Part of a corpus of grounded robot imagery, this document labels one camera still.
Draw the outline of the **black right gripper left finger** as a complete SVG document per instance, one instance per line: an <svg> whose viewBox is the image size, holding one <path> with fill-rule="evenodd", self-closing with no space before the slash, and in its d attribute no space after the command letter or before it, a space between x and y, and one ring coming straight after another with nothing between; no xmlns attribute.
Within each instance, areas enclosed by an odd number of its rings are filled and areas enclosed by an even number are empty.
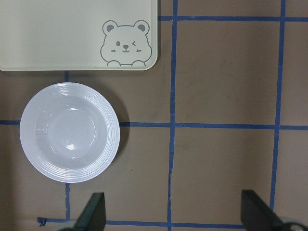
<svg viewBox="0 0 308 231"><path fill-rule="evenodd" d="M93 193L75 223L76 231L103 231L106 225L104 193Z"/></svg>

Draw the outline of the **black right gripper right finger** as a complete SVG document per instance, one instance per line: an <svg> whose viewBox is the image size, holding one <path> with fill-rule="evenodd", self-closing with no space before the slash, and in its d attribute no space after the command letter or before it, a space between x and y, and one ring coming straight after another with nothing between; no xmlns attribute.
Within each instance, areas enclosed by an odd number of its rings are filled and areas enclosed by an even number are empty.
<svg viewBox="0 0 308 231"><path fill-rule="evenodd" d="M241 222L247 231L281 231L283 222L253 190L241 192Z"/></svg>

